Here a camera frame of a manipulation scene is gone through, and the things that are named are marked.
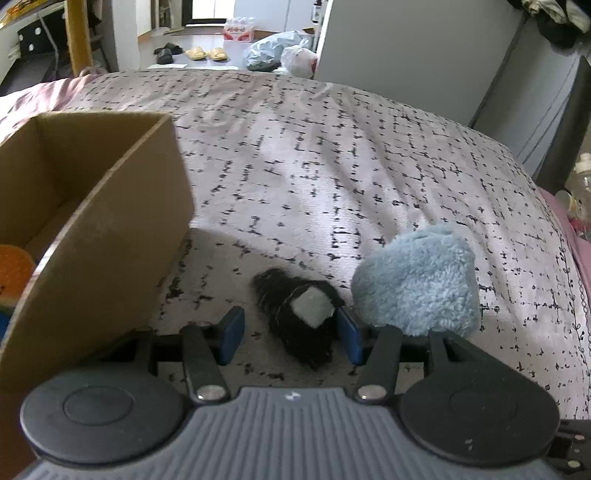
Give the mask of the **mauve satin bed sheet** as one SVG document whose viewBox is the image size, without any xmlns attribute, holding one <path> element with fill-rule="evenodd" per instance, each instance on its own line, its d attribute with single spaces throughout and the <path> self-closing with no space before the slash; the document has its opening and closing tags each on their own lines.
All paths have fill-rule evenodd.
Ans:
<svg viewBox="0 0 591 480">
<path fill-rule="evenodd" d="M 40 83 L 0 98 L 0 142 L 38 114 L 62 111 L 99 74 Z"/>
</svg>

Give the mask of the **bedside plastic bottle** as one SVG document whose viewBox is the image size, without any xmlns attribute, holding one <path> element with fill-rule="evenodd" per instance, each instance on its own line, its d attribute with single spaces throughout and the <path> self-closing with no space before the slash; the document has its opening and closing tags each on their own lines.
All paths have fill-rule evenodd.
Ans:
<svg viewBox="0 0 591 480">
<path fill-rule="evenodd" d="M 591 209 L 591 154 L 582 153 L 574 166 L 574 180 L 571 193 L 577 202 L 580 219 L 590 221 Z"/>
</svg>

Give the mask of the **brown cardboard box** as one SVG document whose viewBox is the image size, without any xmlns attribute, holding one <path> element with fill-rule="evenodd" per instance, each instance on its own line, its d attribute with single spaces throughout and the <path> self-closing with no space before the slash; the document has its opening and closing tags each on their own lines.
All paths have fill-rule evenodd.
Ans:
<svg viewBox="0 0 591 480">
<path fill-rule="evenodd" d="M 1 475 L 33 460 L 37 385 L 145 325 L 194 206 L 170 115 L 52 112 L 1 146 L 1 241 L 35 270 L 1 342 Z"/>
</svg>

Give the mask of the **white black patterned blanket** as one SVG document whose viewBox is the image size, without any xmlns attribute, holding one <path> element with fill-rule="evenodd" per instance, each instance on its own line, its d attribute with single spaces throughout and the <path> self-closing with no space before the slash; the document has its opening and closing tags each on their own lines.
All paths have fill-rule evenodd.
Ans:
<svg viewBox="0 0 591 480">
<path fill-rule="evenodd" d="M 353 386 L 341 350 L 318 371 L 270 335 L 250 282 L 283 268 L 342 298 L 399 233 L 450 226 L 476 255 L 476 344 L 536 381 L 567 418 L 590 415 L 588 297 L 554 211 L 497 141 L 351 87 L 194 70 L 88 81 L 72 110 L 172 116 L 195 214 L 151 327 L 171 334 L 245 308 L 229 385 Z"/>
</svg>

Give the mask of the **pack of water bottles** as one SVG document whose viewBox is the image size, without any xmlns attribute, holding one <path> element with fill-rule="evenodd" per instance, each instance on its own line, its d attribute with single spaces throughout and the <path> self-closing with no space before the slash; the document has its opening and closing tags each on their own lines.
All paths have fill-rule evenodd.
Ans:
<svg viewBox="0 0 591 480">
<path fill-rule="evenodd" d="M 222 34 L 225 40 L 251 43 L 256 33 L 256 19 L 253 17 L 232 17 L 225 21 Z"/>
</svg>

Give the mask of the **black fuzzy item white tag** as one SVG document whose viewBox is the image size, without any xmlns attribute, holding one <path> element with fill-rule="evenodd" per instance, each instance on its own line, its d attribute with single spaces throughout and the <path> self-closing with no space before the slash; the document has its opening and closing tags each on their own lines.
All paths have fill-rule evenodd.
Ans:
<svg viewBox="0 0 591 480">
<path fill-rule="evenodd" d="M 270 333 L 290 356 L 313 370 L 332 361 L 337 312 L 345 302 L 329 282 L 270 268 L 254 276 L 252 290 Z"/>
</svg>

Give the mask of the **white red plastic bag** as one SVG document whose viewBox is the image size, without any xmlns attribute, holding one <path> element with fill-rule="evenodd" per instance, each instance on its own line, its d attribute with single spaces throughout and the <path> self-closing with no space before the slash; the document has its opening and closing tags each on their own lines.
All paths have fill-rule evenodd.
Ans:
<svg viewBox="0 0 591 480">
<path fill-rule="evenodd" d="M 297 45 L 284 48 L 280 62 L 291 76 L 312 79 L 317 69 L 318 55 L 308 49 L 308 41 L 303 40 Z"/>
</svg>

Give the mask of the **black slippers pair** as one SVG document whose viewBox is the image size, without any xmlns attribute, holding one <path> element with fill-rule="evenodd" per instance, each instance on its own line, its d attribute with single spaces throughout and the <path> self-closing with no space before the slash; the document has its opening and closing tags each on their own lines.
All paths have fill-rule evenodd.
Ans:
<svg viewBox="0 0 591 480">
<path fill-rule="evenodd" d="M 172 64 L 174 62 L 174 57 L 183 53 L 184 50 L 179 45 L 170 42 L 153 51 L 153 55 L 155 56 L 158 65 Z"/>
</svg>

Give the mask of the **hanging black white clothes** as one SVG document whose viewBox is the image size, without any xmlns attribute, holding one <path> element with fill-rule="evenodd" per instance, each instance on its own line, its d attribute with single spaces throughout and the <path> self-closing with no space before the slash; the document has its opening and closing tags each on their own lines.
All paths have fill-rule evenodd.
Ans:
<svg viewBox="0 0 591 480">
<path fill-rule="evenodd" d="M 539 33 L 557 49 L 570 50 L 590 34 L 588 0 L 508 0 L 508 3 L 526 12 Z"/>
</svg>

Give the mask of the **grey blue garbage bag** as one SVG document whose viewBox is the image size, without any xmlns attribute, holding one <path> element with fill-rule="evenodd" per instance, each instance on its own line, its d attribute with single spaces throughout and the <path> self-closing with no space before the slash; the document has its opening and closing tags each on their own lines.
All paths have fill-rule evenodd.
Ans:
<svg viewBox="0 0 591 480">
<path fill-rule="evenodd" d="M 276 33 L 252 43 L 243 54 L 243 66 L 253 72 L 271 72 L 281 65 L 287 47 L 311 45 L 311 34 L 301 30 Z"/>
</svg>

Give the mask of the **round yellow edged table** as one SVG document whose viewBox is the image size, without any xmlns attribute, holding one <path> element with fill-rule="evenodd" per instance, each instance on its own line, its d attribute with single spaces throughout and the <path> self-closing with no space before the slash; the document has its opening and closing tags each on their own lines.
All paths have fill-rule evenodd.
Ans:
<svg viewBox="0 0 591 480">
<path fill-rule="evenodd" d="M 98 23 L 88 1 L 1 3 L 1 31 L 12 35 L 17 51 L 9 57 L 19 67 L 36 67 L 45 80 L 62 77 L 66 68 L 77 76 L 94 67 Z"/>
</svg>

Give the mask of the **left yellow slipper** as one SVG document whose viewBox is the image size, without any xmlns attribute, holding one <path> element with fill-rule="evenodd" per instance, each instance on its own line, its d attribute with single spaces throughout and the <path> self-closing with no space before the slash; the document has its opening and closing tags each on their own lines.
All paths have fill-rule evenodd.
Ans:
<svg viewBox="0 0 591 480">
<path fill-rule="evenodd" d="M 185 50 L 184 54 L 191 61 L 202 61 L 207 58 L 207 53 L 200 46 Z"/>
</svg>

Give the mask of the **light blue fluffy plush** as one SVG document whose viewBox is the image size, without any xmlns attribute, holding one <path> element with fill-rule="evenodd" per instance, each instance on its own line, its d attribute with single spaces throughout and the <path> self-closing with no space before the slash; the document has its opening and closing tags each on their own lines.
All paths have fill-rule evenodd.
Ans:
<svg viewBox="0 0 591 480">
<path fill-rule="evenodd" d="M 401 234 L 356 267 L 353 309 L 369 325 L 408 336 L 449 330 L 468 337 L 481 324 L 475 262 L 469 242 L 448 227 Z"/>
</svg>

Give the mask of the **blue printed packet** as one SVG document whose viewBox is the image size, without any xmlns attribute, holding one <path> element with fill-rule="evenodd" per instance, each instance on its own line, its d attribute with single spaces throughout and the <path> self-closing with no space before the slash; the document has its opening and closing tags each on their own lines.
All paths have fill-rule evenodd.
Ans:
<svg viewBox="0 0 591 480">
<path fill-rule="evenodd" d="M 4 313 L 3 311 L 0 311 L 0 341 L 4 338 L 6 331 L 8 329 L 10 323 L 10 317 Z"/>
</svg>

